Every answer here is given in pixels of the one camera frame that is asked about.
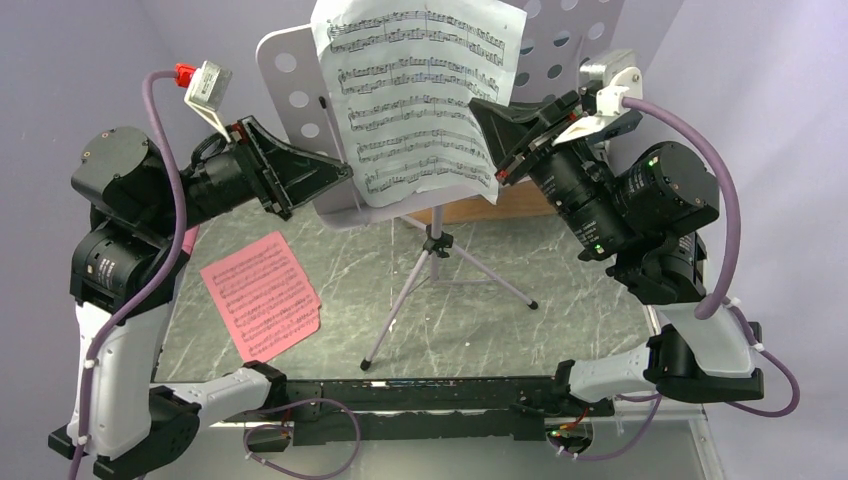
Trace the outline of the lilac perforated music stand desk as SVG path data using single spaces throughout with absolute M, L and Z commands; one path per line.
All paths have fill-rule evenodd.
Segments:
M 498 185 L 473 98 L 553 99 L 605 50 L 619 1 L 319 1 L 302 26 L 255 53 L 293 145 L 341 159 L 353 176 L 313 203 L 348 229 Z

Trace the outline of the white sheet music page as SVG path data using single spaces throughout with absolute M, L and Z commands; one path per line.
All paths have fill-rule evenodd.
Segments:
M 311 29 L 366 204 L 499 187 L 473 98 L 510 101 L 527 14 L 501 1 L 319 1 Z

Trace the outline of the pink sheet music page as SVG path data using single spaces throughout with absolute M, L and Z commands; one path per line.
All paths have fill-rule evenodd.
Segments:
M 321 300 L 278 231 L 200 275 L 246 362 L 267 363 L 321 327 Z

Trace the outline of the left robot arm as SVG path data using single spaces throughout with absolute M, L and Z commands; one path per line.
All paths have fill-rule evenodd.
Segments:
M 91 140 L 71 178 L 91 206 L 90 230 L 71 260 L 77 397 L 49 447 L 74 465 L 91 456 L 100 479 L 140 479 L 178 459 L 214 423 L 249 411 L 279 417 L 287 378 L 259 360 L 195 386 L 154 384 L 189 260 L 186 233 L 251 200 L 289 219 L 352 175 L 342 161 L 292 146 L 250 116 L 201 141 L 185 168 L 135 127 Z

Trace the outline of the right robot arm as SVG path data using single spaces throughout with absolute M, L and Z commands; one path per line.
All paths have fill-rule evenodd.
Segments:
M 719 185 L 693 150 L 659 142 L 615 174 L 595 148 L 635 130 L 637 111 L 603 117 L 597 101 L 576 92 L 508 106 L 475 98 L 469 108 L 497 179 L 531 179 L 580 243 L 579 259 L 607 261 L 610 278 L 666 319 L 628 352 L 561 362 L 550 391 L 557 411 L 574 415 L 648 389 L 695 404 L 763 398 L 764 376 L 739 321 L 726 311 L 695 314 L 707 295 L 698 232 L 719 216 Z

